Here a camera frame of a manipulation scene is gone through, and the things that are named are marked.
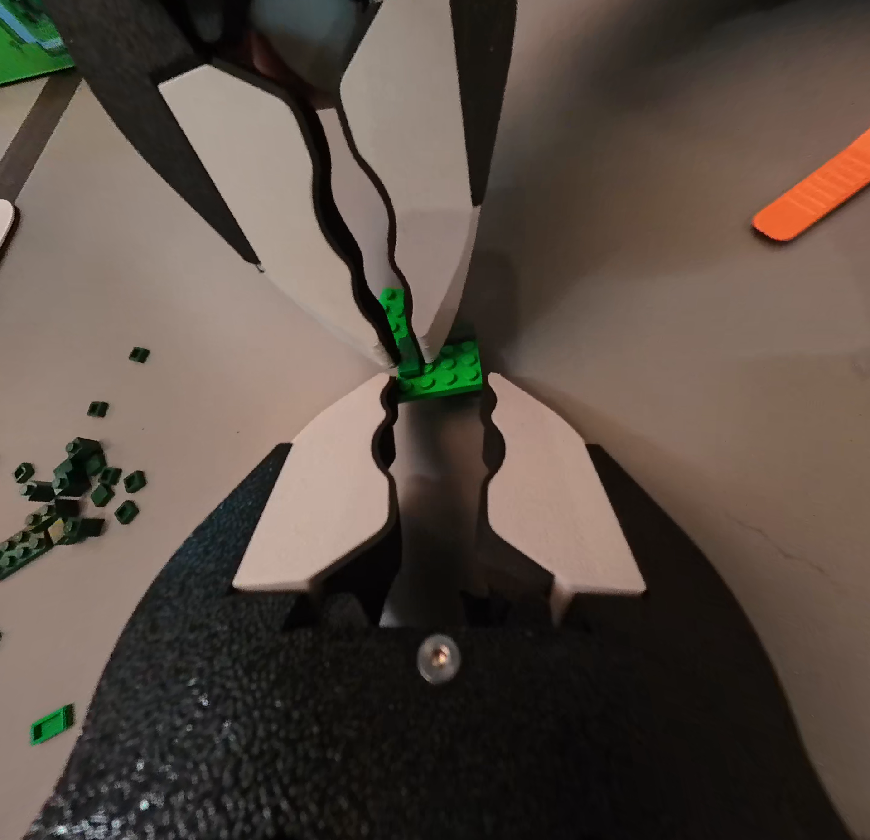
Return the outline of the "orange lego brick separator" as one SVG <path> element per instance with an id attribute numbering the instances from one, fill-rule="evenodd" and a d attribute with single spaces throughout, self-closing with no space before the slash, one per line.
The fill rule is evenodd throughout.
<path id="1" fill-rule="evenodd" d="M 785 243 L 806 233 L 869 185 L 869 131 L 761 209 L 753 230 Z"/>

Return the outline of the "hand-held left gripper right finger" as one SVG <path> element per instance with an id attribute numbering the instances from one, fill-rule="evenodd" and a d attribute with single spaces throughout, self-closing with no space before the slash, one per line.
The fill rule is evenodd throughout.
<path id="1" fill-rule="evenodd" d="M 639 598 L 647 583 L 582 435 L 501 374 L 482 399 L 478 549 L 487 588 L 559 624 L 578 596 Z"/>

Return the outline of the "bright green square lego plate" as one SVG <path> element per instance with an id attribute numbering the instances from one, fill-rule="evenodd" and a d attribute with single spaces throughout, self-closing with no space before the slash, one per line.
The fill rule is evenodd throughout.
<path id="1" fill-rule="evenodd" d="M 429 401 L 480 392 L 484 387 L 479 344 L 475 336 L 454 338 L 432 363 L 414 377 L 399 377 L 398 402 Z"/>

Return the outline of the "green lego set box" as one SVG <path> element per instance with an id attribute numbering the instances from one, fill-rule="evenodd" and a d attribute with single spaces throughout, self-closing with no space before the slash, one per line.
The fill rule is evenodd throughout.
<path id="1" fill-rule="evenodd" d="M 1 86 L 73 68 L 44 0 L 1 0 Z"/>

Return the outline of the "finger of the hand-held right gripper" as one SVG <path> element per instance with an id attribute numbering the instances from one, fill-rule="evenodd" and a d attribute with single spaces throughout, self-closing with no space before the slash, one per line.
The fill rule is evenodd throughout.
<path id="1" fill-rule="evenodd" d="M 385 0 L 343 73 L 340 98 L 356 149 L 391 202 L 412 327 L 435 359 L 459 310 L 480 211 L 450 0 Z"/>
<path id="2" fill-rule="evenodd" d="M 397 367 L 373 290 L 387 279 L 385 204 L 335 111 L 228 64 L 158 87 L 268 280 L 377 365 Z"/>

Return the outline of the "pile of dark green pieces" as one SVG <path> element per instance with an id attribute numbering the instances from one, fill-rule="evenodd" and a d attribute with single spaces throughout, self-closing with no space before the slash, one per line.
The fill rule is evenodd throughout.
<path id="1" fill-rule="evenodd" d="M 50 471 L 40 475 L 38 466 L 24 459 L 15 464 L 11 476 L 30 509 L 22 528 L 2 535 L 2 541 L 20 531 L 47 529 L 53 541 L 50 551 L 96 541 L 111 522 L 131 526 L 141 512 L 136 494 L 148 483 L 142 469 L 124 469 L 111 461 L 98 428 L 77 433 L 66 442 L 60 461 Z"/>

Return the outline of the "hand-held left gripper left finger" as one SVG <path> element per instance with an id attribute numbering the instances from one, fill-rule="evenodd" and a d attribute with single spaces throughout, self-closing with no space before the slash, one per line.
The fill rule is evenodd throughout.
<path id="1" fill-rule="evenodd" d="M 290 444 L 232 579 L 246 594 L 297 595 L 290 617 L 379 626 L 400 570 L 390 472 L 397 378 L 379 374 L 315 417 Z M 347 600 L 353 610 L 335 608 Z"/>

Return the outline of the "small green lego brick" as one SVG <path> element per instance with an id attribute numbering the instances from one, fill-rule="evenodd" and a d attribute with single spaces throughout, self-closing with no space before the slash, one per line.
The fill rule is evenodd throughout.
<path id="1" fill-rule="evenodd" d="M 405 291 L 402 288 L 384 288 L 378 297 L 399 352 L 398 377 L 419 377 L 425 367 L 419 345 L 411 331 L 406 312 Z"/>

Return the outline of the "dark green long lego plate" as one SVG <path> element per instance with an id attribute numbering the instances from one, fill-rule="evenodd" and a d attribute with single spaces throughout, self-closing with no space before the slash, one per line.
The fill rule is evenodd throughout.
<path id="1" fill-rule="evenodd" d="M 16 574 L 53 547 L 49 531 L 25 530 L 1 541 L 1 580 Z"/>

